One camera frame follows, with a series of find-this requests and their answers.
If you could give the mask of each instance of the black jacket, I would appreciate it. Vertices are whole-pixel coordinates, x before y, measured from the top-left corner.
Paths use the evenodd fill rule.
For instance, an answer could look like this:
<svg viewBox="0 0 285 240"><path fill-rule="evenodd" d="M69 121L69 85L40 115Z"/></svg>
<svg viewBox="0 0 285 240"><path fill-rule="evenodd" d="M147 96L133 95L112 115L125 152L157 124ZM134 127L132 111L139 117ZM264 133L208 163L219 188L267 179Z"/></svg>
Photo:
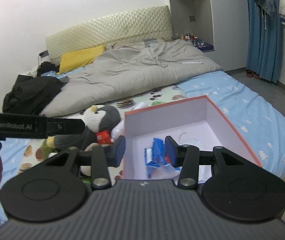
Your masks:
<svg viewBox="0 0 285 240"><path fill-rule="evenodd" d="M60 92L64 83L56 77L19 75L3 103L3 112L38 115Z"/></svg>

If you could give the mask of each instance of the curtain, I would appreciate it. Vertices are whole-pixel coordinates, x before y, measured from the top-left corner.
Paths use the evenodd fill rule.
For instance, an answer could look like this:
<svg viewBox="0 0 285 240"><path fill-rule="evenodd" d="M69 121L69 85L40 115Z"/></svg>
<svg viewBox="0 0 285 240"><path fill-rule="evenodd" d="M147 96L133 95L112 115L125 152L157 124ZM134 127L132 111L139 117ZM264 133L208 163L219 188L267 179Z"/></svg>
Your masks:
<svg viewBox="0 0 285 240"><path fill-rule="evenodd" d="M254 0L248 0L249 46L246 69L260 78L277 82L282 61L282 29L279 0L275 0L276 16L272 19Z"/></svg>

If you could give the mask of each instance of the metal screw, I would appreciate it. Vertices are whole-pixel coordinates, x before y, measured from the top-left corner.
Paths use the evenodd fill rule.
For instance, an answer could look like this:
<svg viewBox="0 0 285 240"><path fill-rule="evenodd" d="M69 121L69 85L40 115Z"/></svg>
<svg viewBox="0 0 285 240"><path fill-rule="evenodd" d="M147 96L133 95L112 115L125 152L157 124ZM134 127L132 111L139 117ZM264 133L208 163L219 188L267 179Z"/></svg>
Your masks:
<svg viewBox="0 0 285 240"><path fill-rule="evenodd" d="M186 187L196 184L196 181L193 178L184 178L180 181L180 184Z"/></svg>
<svg viewBox="0 0 285 240"><path fill-rule="evenodd" d="M108 184L108 182L109 182L109 180L106 178L96 178L93 181L93 183L98 187L106 186Z"/></svg>

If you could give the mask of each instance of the gray comforter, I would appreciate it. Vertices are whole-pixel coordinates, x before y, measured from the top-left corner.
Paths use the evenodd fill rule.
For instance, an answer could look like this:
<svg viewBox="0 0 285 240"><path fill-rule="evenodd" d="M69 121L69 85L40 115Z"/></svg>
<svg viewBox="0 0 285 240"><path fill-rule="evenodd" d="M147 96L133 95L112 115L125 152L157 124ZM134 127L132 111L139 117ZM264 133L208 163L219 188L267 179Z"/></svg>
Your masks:
<svg viewBox="0 0 285 240"><path fill-rule="evenodd" d="M76 113L91 105L134 96L216 70L221 67L182 40L152 43L150 48L140 50L108 50L83 71L70 75L69 82L42 114Z"/></svg>

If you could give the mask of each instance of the headboard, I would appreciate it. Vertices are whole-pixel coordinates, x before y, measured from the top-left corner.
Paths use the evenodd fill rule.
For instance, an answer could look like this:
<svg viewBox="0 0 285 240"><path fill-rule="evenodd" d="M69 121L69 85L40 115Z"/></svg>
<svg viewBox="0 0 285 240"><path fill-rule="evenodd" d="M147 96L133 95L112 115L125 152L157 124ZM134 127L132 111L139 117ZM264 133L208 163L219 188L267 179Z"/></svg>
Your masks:
<svg viewBox="0 0 285 240"><path fill-rule="evenodd" d="M58 65L67 52L111 44L123 39L172 37L168 6L150 7L104 16L75 25L46 37L46 47L52 63Z"/></svg>

